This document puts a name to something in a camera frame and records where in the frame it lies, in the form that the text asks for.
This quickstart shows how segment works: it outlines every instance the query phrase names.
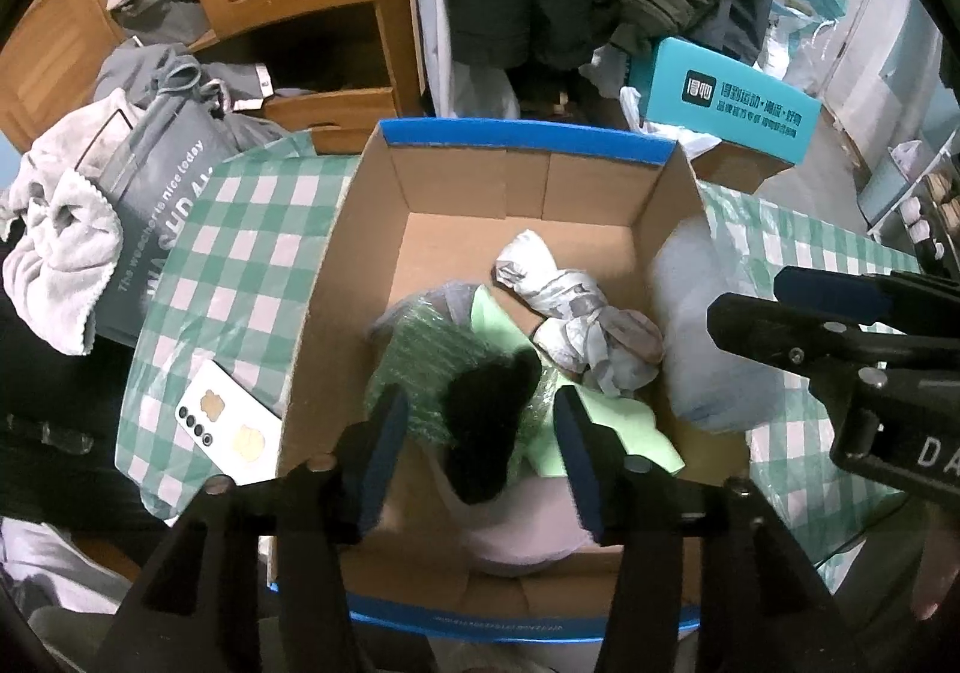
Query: gray plastic bag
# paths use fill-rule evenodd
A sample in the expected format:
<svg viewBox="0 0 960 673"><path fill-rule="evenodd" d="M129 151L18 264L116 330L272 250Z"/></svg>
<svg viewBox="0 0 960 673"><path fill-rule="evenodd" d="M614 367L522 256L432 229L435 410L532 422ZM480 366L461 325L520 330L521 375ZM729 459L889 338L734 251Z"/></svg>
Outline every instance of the gray plastic bag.
<svg viewBox="0 0 960 673"><path fill-rule="evenodd" d="M97 334L136 345L160 272L213 166L239 151L199 94L200 67L173 62L157 97L97 185L123 226L120 261L97 302Z"/></svg>

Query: green and white checkered tablecloth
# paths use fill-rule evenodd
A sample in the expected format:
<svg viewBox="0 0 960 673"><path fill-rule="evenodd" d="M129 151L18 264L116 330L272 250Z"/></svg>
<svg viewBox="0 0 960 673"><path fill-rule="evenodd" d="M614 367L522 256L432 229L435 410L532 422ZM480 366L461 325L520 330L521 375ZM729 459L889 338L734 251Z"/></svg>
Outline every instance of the green and white checkered tablecloth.
<svg viewBox="0 0 960 673"><path fill-rule="evenodd" d="M174 406L207 358L277 415L326 239L358 156L293 134L214 168L160 276L136 344L116 465L147 510L183 510L213 462Z"/></svg>
<svg viewBox="0 0 960 673"><path fill-rule="evenodd" d="M709 183L700 190L716 236L725 224L757 294L774 298L781 267L850 274L919 271L917 260L853 232ZM885 326L870 331L887 331ZM833 427L808 381L784 373L784 396L769 424L747 433L750 475L803 550L819 563L854 539L893 489L841 472L829 460Z"/></svg>

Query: person's finger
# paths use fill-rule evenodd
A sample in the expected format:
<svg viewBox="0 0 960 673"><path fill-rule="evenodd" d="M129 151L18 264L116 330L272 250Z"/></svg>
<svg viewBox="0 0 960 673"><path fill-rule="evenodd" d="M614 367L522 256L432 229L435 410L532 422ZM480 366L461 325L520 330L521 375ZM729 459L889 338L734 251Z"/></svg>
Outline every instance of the person's finger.
<svg viewBox="0 0 960 673"><path fill-rule="evenodd" d="M930 527L910 601L920 621L935 614L960 572L960 518L933 505L928 506L928 517Z"/></svg>

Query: black logo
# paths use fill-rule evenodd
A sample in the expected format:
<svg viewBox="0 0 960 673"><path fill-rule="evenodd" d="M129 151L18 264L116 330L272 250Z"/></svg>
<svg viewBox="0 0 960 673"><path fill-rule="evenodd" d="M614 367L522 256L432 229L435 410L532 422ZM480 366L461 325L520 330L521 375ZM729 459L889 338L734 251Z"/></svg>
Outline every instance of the black logo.
<svg viewBox="0 0 960 673"><path fill-rule="evenodd" d="M716 87L716 77L701 74L699 71L688 71L686 79L683 80L683 100L698 107L709 107Z"/></svg>

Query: teal shoe box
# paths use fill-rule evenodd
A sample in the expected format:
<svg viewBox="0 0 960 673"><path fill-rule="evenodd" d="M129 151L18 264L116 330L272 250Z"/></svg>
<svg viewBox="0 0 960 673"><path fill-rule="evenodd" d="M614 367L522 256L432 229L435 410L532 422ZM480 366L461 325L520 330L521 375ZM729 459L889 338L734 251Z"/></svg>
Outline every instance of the teal shoe box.
<svg viewBox="0 0 960 673"><path fill-rule="evenodd" d="M642 118L713 134L787 164L803 161L820 114L820 102L803 91L676 37L661 40L652 59L632 59L628 84L640 92Z"/></svg>

